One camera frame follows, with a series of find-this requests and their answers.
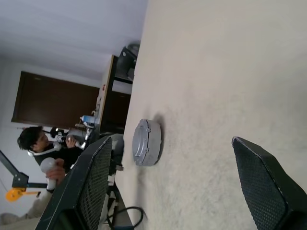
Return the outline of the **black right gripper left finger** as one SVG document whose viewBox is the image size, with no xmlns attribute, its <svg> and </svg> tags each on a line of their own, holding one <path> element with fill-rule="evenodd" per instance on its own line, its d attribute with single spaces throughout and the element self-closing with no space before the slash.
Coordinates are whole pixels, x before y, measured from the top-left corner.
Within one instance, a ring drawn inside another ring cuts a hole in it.
<svg viewBox="0 0 307 230">
<path fill-rule="evenodd" d="M 92 143 L 55 189 L 35 230 L 98 230 L 108 190 L 112 138 Z"/>
</svg>

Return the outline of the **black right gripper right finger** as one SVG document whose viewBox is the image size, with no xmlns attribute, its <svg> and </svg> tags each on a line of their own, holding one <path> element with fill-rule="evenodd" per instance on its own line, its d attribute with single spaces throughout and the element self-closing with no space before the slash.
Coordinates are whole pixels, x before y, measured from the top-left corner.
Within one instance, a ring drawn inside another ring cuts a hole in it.
<svg viewBox="0 0 307 230">
<path fill-rule="evenodd" d="M 233 137 L 242 192 L 258 230 L 307 230 L 307 193 L 261 146 Z"/>
</svg>

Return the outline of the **silver handheld controller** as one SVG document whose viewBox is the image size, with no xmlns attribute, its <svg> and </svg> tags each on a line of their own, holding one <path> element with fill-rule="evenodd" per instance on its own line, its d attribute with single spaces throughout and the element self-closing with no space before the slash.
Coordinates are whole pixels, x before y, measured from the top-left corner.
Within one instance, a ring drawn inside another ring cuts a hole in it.
<svg viewBox="0 0 307 230">
<path fill-rule="evenodd" d="M 76 144 L 75 144 L 76 148 L 84 150 L 86 148 L 86 146 L 88 145 L 88 141 L 89 141 L 89 135 L 88 134 L 81 135 L 81 136 L 68 134 L 67 136 L 72 136 L 76 139 Z"/>
</svg>

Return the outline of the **white handheld controller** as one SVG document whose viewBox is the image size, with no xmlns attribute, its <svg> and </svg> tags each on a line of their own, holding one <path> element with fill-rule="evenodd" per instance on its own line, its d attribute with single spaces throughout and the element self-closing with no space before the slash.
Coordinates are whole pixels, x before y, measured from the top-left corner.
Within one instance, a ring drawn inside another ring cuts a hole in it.
<svg viewBox="0 0 307 230">
<path fill-rule="evenodd" d="M 49 170 L 53 169 L 56 166 L 54 158 L 45 158 L 41 164 L 41 171 L 46 174 Z M 57 180 L 47 178 L 47 190 L 54 190 L 57 185 Z"/>
</svg>

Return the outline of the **silver stator housing copper coils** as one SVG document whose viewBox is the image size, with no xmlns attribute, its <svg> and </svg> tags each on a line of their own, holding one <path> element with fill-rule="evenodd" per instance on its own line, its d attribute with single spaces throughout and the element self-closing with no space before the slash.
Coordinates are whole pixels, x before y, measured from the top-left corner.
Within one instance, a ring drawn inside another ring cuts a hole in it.
<svg viewBox="0 0 307 230">
<path fill-rule="evenodd" d="M 141 166 L 153 166 L 156 164 L 160 154 L 160 148 L 162 143 L 161 127 L 153 120 L 147 120 L 151 132 L 149 133 L 148 152 L 146 153 L 143 165 Z"/>
</svg>

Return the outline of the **person in black top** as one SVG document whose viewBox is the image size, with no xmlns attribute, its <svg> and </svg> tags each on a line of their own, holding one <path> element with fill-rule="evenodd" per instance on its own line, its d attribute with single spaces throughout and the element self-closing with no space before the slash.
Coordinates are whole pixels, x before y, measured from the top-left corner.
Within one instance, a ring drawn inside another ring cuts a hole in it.
<svg viewBox="0 0 307 230">
<path fill-rule="evenodd" d="M 66 174 L 82 153 L 82 149 L 67 148 L 67 146 L 51 151 L 54 149 L 53 142 L 48 140 L 41 126 L 25 128 L 18 137 L 17 143 L 20 149 L 30 152 L 38 164 L 41 164 L 45 158 L 63 159 Z"/>
</svg>

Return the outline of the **white and blue bottle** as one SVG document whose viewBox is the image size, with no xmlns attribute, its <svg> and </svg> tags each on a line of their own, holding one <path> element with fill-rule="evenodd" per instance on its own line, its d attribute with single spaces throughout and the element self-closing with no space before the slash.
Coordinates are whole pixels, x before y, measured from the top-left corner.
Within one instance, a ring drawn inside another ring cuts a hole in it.
<svg viewBox="0 0 307 230">
<path fill-rule="evenodd" d="M 82 120 L 83 123 L 87 124 L 95 124 L 96 121 L 96 117 L 90 115 L 83 115 L 82 117 L 80 117 L 80 119 Z"/>
</svg>

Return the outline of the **black metal stand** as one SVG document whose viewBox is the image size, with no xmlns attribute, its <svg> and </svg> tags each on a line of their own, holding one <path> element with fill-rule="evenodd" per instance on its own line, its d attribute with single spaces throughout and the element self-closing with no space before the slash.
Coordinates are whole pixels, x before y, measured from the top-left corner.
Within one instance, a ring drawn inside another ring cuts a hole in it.
<svg viewBox="0 0 307 230">
<path fill-rule="evenodd" d="M 47 187 L 46 183 L 31 183 L 29 182 L 29 176 L 25 173 L 18 171 L 18 169 L 12 164 L 12 162 L 5 156 L 0 150 L 0 162 L 2 165 L 12 174 L 12 188 L 43 188 Z"/>
</svg>

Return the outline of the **orange clamp tool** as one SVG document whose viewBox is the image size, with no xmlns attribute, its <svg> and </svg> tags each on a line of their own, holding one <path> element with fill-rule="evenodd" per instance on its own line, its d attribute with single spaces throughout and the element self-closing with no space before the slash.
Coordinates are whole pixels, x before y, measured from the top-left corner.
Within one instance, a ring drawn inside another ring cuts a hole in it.
<svg viewBox="0 0 307 230">
<path fill-rule="evenodd" d="M 6 193 L 5 199 L 8 202 L 12 203 L 16 202 L 18 199 L 20 199 L 23 196 L 35 195 L 37 198 L 39 198 L 40 194 L 41 194 L 40 191 L 27 192 L 25 188 L 12 188 Z"/>
</svg>

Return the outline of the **dark cabinet with wooden edge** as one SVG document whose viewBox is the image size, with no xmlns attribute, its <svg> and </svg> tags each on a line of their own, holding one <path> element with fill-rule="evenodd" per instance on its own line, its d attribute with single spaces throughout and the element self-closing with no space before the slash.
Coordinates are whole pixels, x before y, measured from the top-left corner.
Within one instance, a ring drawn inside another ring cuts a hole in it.
<svg viewBox="0 0 307 230">
<path fill-rule="evenodd" d="M 117 74 L 118 57 L 111 55 L 97 98 L 99 134 L 123 134 L 132 93 L 132 81 Z"/>
</svg>

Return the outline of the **brown door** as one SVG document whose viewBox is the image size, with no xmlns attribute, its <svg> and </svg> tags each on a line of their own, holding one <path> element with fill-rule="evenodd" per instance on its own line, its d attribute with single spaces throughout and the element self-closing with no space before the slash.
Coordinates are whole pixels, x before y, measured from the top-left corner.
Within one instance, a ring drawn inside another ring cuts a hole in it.
<svg viewBox="0 0 307 230">
<path fill-rule="evenodd" d="M 69 129 L 96 106 L 99 88 L 22 71 L 12 122 Z"/>
</svg>

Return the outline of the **black equipment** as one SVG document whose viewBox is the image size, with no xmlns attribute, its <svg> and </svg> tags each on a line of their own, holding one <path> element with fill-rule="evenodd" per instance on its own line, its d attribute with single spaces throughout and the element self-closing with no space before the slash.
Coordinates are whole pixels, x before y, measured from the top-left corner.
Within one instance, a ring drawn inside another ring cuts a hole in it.
<svg viewBox="0 0 307 230">
<path fill-rule="evenodd" d="M 119 81 L 133 83 L 139 49 L 140 45 L 137 43 L 131 43 L 123 47 L 118 57 L 116 68 L 116 78 L 119 78 Z"/>
</svg>

